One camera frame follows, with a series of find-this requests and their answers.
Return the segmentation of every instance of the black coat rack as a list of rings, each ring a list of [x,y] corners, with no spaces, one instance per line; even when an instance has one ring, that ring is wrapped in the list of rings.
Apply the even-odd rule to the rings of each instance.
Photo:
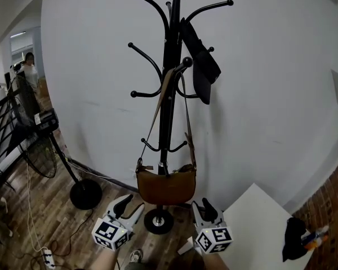
[[[140,55],[142,55],[142,57],[146,58],[154,66],[156,72],[158,73],[159,79],[162,83],[165,75],[170,69],[175,68],[174,72],[183,73],[186,70],[186,68],[191,67],[193,64],[193,60],[190,57],[184,58],[182,63],[180,63],[181,46],[182,46],[182,38],[180,35],[180,0],[173,0],[172,3],[166,2],[170,16],[169,23],[164,11],[160,8],[158,4],[156,4],[153,0],[144,0],[144,1],[148,2],[158,11],[164,23],[165,36],[164,36],[163,71],[161,72],[158,65],[154,62],[154,60],[151,59],[142,50],[134,46],[133,43],[129,43],[128,46],[134,49]],[[202,7],[194,11],[192,14],[190,14],[188,18],[185,19],[185,21],[188,23],[190,20],[192,20],[195,16],[197,16],[199,13],[203,11],[231,5],[233,5],[233,1],[227,0],[225,2]],[[214,51],[214,48],[210,47],[208,51],[212,52]],[[182,97],[198,98],[196,94],[185,96],[184,93],[182,93],[179,90],[178,86],[178,82],[181,75],[177,75],[174,77],[177,78],[170,80],[163,102],[161,104],[160,126],[159,126],[159,148],[154,148],[144,138],[141,139],[141,141],[145,143],[146,146],[150,148],[152,151],[161,152],[158,168],[159,175],[168,174],[167,169],[168,152],[176,152],[177,150],[181,149],[183,146],[188,144],[187,141],[184,141],[177,148],[170,149],[176,92]],[[159,95],[160,92],[161,87],[154,93],[141,93],[132,91],[131,97],[155,97]],[[158,205],[156,209],[148,212],[147,215],[145,216],[146,228],[148,229],[148,231],[155,234],[167,233],[172,228],[173,223],[174,223],[173,217],[168,211],[163,210],[163,206],[161,205]]]

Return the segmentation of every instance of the white power strip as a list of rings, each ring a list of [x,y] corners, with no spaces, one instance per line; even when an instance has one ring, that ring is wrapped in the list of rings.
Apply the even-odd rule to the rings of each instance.
[[[44,250],[44,264],[46,267],[50,269],[55,269],[54,257],[52,256],[52,252],[49,249]]]

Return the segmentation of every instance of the white table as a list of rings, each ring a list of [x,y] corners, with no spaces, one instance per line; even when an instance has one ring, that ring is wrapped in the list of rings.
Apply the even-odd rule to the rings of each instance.
[[[291,215],[253,184],[224,211],[233,243],[221,253],[230,270],[302,270],[313,251],[300,259],[283,262],[287,220]]]

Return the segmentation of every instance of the fluorescent light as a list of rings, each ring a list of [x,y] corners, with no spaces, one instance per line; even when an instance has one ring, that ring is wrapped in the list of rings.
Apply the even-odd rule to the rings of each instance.
[[[21,33],[19,33],[19,34],[15,34],[15,35],[13,35],[13,36],[10,36],[10,38],[14,38],[14,37],[17,37],[17,36],[23,35],[23,34],[25,34],[25,33],[26,33],[26,31],[24,31],[24,32],[21,32]]]

